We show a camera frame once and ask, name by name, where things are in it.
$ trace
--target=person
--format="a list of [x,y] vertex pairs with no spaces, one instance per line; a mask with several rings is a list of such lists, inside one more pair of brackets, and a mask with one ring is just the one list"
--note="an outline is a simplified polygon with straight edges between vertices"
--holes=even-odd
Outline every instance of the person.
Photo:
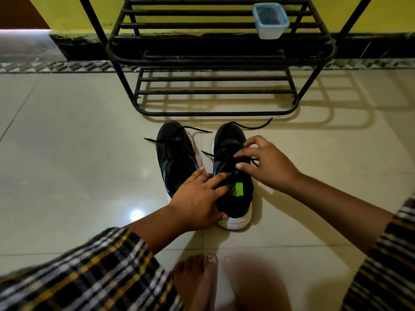
[[[394,216],[302,174],[261,136],[244,146],[234,157],[255,157],[259,166],[238,163],[237,169],[307,205],[367,255],[342,310],[415,309],[415,196]],[[214,254],[188,257],[170,273],[154,257],[179,235],[226,218],[214,205],[227,192],[219,185],[229,175],[203,171],[196,170],[156,212],[109,228],[51,262],[1,277],[0,309],[211,310]],[[240,310],[291,309],[282,280],[266,262],[227,256],[223,266]]]

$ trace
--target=shoelace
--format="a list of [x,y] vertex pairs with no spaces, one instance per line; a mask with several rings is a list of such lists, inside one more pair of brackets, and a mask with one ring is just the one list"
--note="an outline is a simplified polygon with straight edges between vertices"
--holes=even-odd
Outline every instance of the shoelace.
[[182,126],[181,128],[177,129],[175,133],[170,137],[168,140],[153,140],[152,138],[144,138],[146,141],[154,142],[154,143],[165,143],[166,144],[166,150],[167,150],[167,156],[170,159],[174,158],[174,154],[176,152],[183,152],[184,148],[183,146],[179,146],[179,142],[181,139],[176,139],[176,136],[184,129],[192,129],[200,132],[205,133],[213,133],[212,131],[206,131],[202,129],[195,128],[193,126]]
[[[237,123],[237,122],[235,122],[235,121],[231,121],[231,122],[228,122],[227,124],[226,124],[226,126],[228,126],[228,125],[231,125],[231,124],[236,124],[237,126],[240,126],[241,128],[244,128],[244,129],[248,129],[248,130],[257,130],[257,129],[261,129],[261,128],[264,128],[264,127],[266,127],[268,124],[270,124],[270,122],[272,121],[272,119],[273,119],[273,117],[271,117],[265,124],[263,124],[263,125],[261,125],[261,126],[255,126],[255,127],[251,127],[251,126],[244,126],[244,125],[242,125],[242,124],[239,124],[239,123]],[[212,161],[213,161],[213,159],[224,159],[224,160],[229,160],[229,159],[232,159],[233,158],[233,156],[231,157],[230,155],[229,155],[229,151],[225,151],[225,153],[224,153],[224,155],[223,155],[223,157],[221,156],[221,157],[216,157],[215,155],[212,155],[212,154],[210,154],[210,153],[208,153],[208,152],[205,152],[205,151],[201,151],[202,153],[204,153],[205,155],[207,155],[207,156],[210,156],[210,157],[212,157]],[[259,167],[258,166],[258,164],[256,163],[256,161],[258,161],[258,159],[256,159],[256,158],[250,158],[251,159],[251,161],[252,161],[252,163],[255,165],[255,166],[257,166],[257,167]]]

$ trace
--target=decorative tile border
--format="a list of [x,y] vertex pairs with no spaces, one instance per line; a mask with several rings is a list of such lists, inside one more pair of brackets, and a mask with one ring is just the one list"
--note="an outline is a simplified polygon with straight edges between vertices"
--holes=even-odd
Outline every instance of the decorative tile border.
[[[293,67],[293,70],[312,70],[310,66]],[[374,69],[415,69],[415,58],[408,59],[334,59],[325,70],[374,70]],[[138,72],[136,65],[123,65],[126,73]],[[63,61],[63,62],[0,62],[0,74],[33,73],[114,73],[110,61]]]

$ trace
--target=white tiled floor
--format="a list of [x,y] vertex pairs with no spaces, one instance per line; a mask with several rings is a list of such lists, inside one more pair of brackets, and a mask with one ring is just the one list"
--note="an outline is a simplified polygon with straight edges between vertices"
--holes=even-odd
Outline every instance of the white tiled floor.
[[[309,73],[293,75],[301,87]],[[127,77],[134,85],[135,75]],[[414,70],[325,71],[294,115],[247,130],[246,136],[261,134],[301,171],[396,211],[415,188],[413,83]],[[166,118],[138,114],[115,74],[0,75],[0,91],[0,273],[50,260],[109,226],[166,204],[154,145],[143,139],[156,137]],[[255,102],[239,96],[189,98],[146,103],[148,109],[185,111],[289,106],[289,99],[273,96]],[[178,121],[215,131],[228,120]],[[210,149],[214,134],[191,133],[199,150]],[[211,161],[202,159],[210,170]],[[267,256],[279,266],[295,310],[338,308],[363,260],[305,206],[261,184],[247,230],[188,233],[157,257],[171,268],[199,251],[220,258],[237,251]],[[220,272],[218,310],[231,309],[232,301]]]

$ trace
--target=forearm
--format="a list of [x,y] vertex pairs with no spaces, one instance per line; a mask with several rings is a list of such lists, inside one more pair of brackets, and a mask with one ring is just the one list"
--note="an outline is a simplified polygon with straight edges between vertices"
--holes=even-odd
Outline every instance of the forearm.
[[393,217],[391,212],[305,175],[299,176],[286,193],[319,214],[366,254]]
[[187,232],[178,212],[169,205],[124,228],[132,230],[143,239],[153,254],[157,254],[179,235]]

